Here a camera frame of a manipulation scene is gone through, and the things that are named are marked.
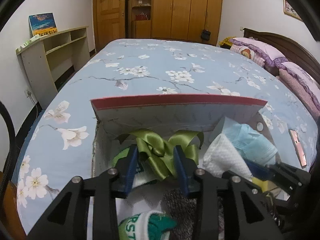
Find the rear purple cartoon pillow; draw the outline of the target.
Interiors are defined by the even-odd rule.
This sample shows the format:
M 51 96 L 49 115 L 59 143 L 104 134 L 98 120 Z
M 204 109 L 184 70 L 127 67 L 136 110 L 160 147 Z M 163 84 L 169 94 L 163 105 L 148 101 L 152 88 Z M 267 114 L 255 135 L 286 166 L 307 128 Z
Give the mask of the rear purple cartoon pillow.
M 238 53 L 261 67 L 277 67 L 288 62 L 288 59 L 273 46 L 245 37 L 234 37 L 229 40 L 232 43 L 231 51 Z

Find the light blue cloth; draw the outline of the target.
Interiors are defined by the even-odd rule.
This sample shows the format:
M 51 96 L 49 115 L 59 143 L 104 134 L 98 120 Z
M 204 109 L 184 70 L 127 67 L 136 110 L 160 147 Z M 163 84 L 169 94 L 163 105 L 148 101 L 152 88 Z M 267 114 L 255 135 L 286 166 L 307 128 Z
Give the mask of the light blue cloth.
M 277 148 L 248 124 L 240 124 L 224 116 L 215 126 L 209 141 L 212 142 L 221 133 L 228 138 L 243 158 L 263 166 L 276 162 Z

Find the framed wedding photo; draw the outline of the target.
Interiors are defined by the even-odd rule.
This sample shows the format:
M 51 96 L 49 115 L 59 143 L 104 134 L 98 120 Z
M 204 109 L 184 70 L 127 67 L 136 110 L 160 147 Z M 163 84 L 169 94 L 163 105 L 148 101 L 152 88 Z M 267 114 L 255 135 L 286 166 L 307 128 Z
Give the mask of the framed wedding photo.
M 287 0 L 283 0 L 284 2 L 284 14 L 287 16 L 290 16 L 292 18 L 295 18 L 297 20 L 303 21 L 301 17 L 298 15 L 298 13 L 293 9 L 293 7 L 288 3 Z

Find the green satin ribbon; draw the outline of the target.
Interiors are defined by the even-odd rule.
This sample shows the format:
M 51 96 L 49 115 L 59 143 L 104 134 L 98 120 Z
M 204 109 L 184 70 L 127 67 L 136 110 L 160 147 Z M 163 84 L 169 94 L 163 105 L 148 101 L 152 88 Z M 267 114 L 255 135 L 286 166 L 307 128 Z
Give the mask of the green satin ribbon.
M 181 146 L 186 158 L 199 164 L 199 151 L 204 142 L 204 133 L 178 130 L 169 139 L 149 129 L 138 129 L 121 134 L 116 139 L 122 144 L 128 137 L 135 137 L 139 160 L 146 162 L 158 180 L 176 176 L 174 167 L 174 147 Z

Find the dark wooden headboard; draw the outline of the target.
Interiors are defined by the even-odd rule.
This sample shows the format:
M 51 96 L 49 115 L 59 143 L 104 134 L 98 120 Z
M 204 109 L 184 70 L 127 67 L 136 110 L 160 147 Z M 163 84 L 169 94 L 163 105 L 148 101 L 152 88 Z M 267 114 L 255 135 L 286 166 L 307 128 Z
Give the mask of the dark wooden headboard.
M 252 37 L 277 48 L 289 61 L 302 67 L 317 83 L 319 83 L 319 62 L 309 53 L 309 51 L 296 41 L 283 35 L 260 32 L 248 28 L 244 28 L 244 37 Z

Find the front purple pillow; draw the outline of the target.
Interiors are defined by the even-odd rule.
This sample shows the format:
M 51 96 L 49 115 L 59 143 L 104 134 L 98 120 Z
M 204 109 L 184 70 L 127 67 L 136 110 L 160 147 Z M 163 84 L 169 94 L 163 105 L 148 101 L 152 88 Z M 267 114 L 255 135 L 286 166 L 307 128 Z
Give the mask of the front purple pillow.
M 279 63 L 276 67 L 279 69 L 280 78 L 317 120 L 319 118 L 319 84 L 293 62 Z

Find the black hanging bag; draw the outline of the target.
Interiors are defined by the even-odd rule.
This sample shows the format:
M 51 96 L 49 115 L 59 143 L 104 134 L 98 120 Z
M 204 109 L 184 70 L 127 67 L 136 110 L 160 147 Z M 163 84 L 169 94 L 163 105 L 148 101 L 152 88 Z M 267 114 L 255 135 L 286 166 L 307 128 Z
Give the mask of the black hanging bag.
M 211 35 L 211 32 L 204 29 L 201 33 L 201 39 L 202 40 L 205 40 L 205 41 L 209 41 L 210 40 L 210 35 Z

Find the white textured cloth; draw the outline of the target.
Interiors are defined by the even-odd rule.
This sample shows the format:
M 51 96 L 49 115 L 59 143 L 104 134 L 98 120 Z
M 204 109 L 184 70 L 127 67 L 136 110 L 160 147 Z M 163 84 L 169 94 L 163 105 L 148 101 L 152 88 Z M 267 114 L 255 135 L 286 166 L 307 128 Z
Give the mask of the white textured cloth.
M 202 167 L 217 178 L 221 178 L 227 171 L 232 171 L 249 181 L 252 181 L 253 177 L 242 156 L 223 133 L 220 133 L 208 147 L 203 156 Z

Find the blue landscape picture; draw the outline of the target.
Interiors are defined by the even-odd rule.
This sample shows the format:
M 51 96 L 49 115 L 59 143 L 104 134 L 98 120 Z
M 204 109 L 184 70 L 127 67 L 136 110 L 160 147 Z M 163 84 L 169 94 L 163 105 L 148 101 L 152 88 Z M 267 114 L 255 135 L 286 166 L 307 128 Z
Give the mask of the blue landscape picture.
M 33 36 L 57 33 L 57 26 L 52 12 L 29 15 L 28 20 Z

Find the yellow black cushion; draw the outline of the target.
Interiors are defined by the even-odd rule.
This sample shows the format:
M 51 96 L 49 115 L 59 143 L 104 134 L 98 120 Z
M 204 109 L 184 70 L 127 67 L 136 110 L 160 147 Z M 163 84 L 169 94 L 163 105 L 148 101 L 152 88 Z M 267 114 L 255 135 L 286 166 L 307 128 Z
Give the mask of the yellow black cushion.
M 226 37 L 225 39 L 223 39 L 222 41 L 219 42 L 219 46 L 220 48 L 225 48 L 225 49 L 230 49 L 233 45 L 233 43 L 231 42 L 231 39 L 233 39 L 234 36 L 229 36 Z

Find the wooden door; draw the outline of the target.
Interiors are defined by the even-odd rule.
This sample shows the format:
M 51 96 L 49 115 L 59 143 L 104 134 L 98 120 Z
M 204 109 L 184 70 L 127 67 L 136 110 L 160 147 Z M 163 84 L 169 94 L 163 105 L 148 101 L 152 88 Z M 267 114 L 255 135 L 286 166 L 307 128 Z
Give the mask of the wooden door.
M 125 0 L 93 0 L 96 51 L 125 37 Z

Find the blue floral bed sheet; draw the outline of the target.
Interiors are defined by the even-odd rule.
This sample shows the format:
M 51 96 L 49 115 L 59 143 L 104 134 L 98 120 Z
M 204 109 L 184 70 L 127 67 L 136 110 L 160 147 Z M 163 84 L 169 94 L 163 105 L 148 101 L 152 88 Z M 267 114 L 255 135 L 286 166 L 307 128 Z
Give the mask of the blue floral bed sheet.
M 283 162 L 299 166 L 289 130 L 297 131 L 307 163 L 316 159 L 318 128 L 283 83 L 248 58 L 198 43 L 115 40 L 86 61 L 39 120 L 21 163 L 17 209 L 29 232 L 76 175 L 92 174 L 95 98 L 144 94 L 218 94 L 264 99 L 260 111 Z

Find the white wooden shelf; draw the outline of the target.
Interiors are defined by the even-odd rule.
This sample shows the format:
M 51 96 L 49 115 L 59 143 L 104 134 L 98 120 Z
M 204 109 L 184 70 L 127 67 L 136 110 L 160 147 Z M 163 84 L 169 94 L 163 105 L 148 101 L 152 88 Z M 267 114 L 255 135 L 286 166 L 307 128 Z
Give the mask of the white wooden shelf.
M 87 27 L 77 27 L 42 36 L 16 55 L 23 62 L 31 90 L 43 109 L 56 97 L 55 82 L 71 67 L 77 72 L 90 59 Z

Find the grey purple knitted cloth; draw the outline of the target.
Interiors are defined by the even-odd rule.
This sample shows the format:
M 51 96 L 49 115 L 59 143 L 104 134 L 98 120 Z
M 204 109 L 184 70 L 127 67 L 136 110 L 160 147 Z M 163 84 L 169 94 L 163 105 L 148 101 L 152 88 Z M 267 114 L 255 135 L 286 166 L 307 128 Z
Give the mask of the grey purple knitted cloth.
M 179 189 L 166 191 L 163 195 L 165 212 L 177 223 L 172 239 L 192 239 L 197 199 L 185 197 Z

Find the pink smartphone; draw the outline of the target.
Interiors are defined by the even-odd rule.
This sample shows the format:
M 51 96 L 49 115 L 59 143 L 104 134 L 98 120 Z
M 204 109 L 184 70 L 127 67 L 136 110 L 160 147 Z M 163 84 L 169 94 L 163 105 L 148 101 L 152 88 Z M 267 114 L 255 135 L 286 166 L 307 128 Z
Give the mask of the pink smartphone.
M 307 166 L 307 161 L 306 161 L 303 147 L 302 147 L 300 140 L 299 140 L 299 137 L 298 137 L 298 133 L 295 130 L 289 129 L 289 134 L 291 136 L 293 145 L 295 147 L 296 155 L 297 155 L 297 158 L 300 162 L 300 165 L 302 168 L 305 168 Z

